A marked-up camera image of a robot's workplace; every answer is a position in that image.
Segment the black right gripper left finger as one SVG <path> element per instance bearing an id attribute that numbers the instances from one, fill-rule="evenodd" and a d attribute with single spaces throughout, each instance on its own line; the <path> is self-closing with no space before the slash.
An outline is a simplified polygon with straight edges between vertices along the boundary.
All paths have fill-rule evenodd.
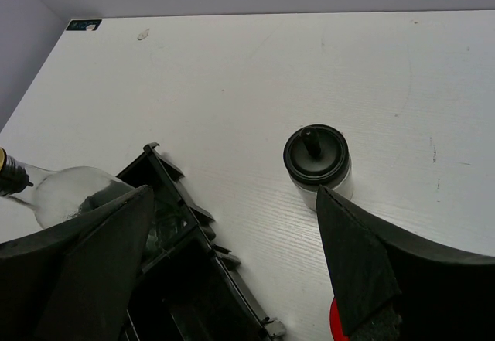
<path id="1" fill-rule="evenodd" d="M 154 216 L 141 186 L 1 245 L 3 340 L 116 340 Z"/>

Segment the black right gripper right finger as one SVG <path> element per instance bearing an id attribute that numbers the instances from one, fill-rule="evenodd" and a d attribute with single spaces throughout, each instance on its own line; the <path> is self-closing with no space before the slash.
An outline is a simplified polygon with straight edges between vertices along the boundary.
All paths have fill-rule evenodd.
<path id="1" fill-rule="evenodd" d="M 319 232 L 349 340 L 492 340 L 494 259 L 413 234 L 322 187 Z"/>

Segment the clear glass oil bottle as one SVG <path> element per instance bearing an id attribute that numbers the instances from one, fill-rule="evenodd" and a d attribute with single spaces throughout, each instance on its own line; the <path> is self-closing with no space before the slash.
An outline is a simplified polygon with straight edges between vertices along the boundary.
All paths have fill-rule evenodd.
<path id="1" fill-rule="evenodd" d="M 20 162 L 1 149 L 1 198 L 30 209 L 44 230 L 79 219 L 133 189 L 98 168 L 48 170 Z M 153 203 L 153 218 L 144 234 L 145 254 L 158 253 L 169 240 L 188 228 L 189 221 L 177 203 Z"/>

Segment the red-lid sauce jar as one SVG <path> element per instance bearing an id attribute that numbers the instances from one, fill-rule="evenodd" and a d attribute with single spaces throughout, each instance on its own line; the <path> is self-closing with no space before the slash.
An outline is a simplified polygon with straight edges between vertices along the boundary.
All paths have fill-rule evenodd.
<path id="1" fill-rule="evenodd" d="M 349 338 L 343 334 L 340 321 L 340 314 L 337 308 L 336 299 L 333 298 L 329 308 L 329 329 L 334 341 L 348 341 Z"/>

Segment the black four-compartment tray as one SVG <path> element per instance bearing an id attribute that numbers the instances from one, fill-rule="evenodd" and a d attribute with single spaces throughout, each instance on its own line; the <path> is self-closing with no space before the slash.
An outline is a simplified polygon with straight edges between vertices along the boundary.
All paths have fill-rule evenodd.
<path id="1" fill-rule="evenodd" d="M 241 262 L 216 244 L 212 215 L 195 204 L 180 169 L 144 146 L 118 174 L 151 186 L 155 217 L 121 331 L 122 340 L 282 340 L 283 323 L 269 316 L 240 276 Z"/>

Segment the white shaker black cap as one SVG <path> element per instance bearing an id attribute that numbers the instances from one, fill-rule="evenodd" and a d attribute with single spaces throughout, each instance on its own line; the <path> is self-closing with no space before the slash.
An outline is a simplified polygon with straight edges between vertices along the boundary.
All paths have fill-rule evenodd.
<path id="1" fill-rule="evenodd" d="M 283 161 L 304 204 L 316 210 L 320 186 L 351 199 L 352 160 L 343 134 L 325 124 L 311 124 L 294 132 L 285 143 Z"/>

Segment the small white table scrap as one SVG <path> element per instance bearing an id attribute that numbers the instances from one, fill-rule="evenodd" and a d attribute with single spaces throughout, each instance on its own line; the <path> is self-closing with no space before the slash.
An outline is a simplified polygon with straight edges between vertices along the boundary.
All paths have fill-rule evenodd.
<path id="1" fill-rule="evenodd" d="M 139 33 L 137 40 L 142 41 L 143 39 L 146 39 L 149 36 L 149 31 L 150 31 L 150 29 L 146 29 L 146 30 L 142 31 L 141 33 Z"/>

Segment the blue left table sticker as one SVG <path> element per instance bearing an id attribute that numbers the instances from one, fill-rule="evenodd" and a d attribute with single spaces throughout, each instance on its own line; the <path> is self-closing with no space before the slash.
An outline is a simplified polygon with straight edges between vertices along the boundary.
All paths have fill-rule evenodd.
<path id="1" fill-rule="evenodd" d="M 101 19 L 73 19 L 66 27 L 66 31 L 96 31 Z"/>

